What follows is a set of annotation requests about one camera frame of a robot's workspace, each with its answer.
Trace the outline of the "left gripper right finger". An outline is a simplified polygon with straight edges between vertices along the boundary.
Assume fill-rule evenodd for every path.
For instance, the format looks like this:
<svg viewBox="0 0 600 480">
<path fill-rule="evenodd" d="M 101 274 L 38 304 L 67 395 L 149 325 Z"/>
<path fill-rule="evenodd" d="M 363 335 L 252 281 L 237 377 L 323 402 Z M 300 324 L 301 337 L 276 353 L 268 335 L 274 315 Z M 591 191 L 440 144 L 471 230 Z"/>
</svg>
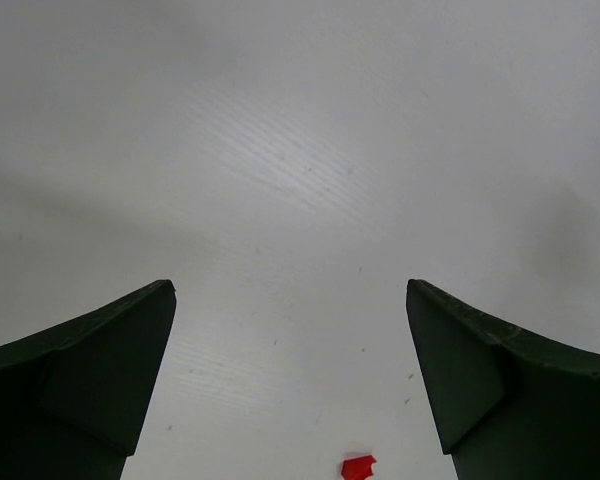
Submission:
<svg viewBox="0 0 600 480">
<path fill-rule="evenodd" d="M 406 312 L 441 449 L 460 479 L 600 479 L 600 354 L 424 280 Z"/>
</svg>

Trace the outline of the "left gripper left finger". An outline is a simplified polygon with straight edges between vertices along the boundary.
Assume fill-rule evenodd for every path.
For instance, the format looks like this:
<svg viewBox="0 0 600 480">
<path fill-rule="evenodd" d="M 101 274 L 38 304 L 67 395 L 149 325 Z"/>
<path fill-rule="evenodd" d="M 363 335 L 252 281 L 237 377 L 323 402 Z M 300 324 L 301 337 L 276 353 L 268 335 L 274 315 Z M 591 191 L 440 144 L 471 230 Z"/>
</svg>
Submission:
<svg viewBox="0 0 600 480">
<path fill-rule="evenodd" d="M 0 479 L 118 479 L 142 432 L 176 311 L 158 280 L 0 346 Z"/>
</svg>

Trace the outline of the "red lego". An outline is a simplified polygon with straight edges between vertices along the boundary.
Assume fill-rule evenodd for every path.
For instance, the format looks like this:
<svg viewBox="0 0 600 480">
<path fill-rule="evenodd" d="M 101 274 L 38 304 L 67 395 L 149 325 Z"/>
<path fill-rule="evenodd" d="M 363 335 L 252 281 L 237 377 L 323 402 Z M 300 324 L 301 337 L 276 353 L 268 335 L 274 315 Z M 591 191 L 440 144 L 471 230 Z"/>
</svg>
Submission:
<svg viewBox="0 0 600 480">
<path fill-rule="evenodd" d="M 374 475 L 375 463 L 376 459 L 371 454 L 346 458 L 341 464 L 341 478 L 343 480 L 368 480 Z"/>
</svg>

